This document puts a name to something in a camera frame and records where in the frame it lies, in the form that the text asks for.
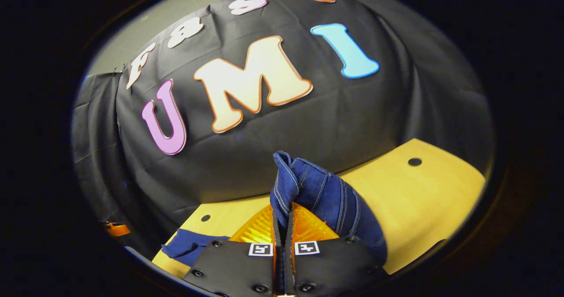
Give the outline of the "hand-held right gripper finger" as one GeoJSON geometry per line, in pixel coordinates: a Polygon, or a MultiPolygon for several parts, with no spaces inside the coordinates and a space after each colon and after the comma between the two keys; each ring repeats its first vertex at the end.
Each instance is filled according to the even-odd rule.
{"type": "Polygon", "coordinates": [[[295,202],[285,247],[286,288],[297,297],[357,297],[388,279],[375,255],[356,236],[338,236],[295,202]]]}
{"type": "Polygon", "coordinates": [[[227,240],[213,239],[183,280],[222,297],[274,297],[281,253],[278,221],[270,205],[227,240]]]}

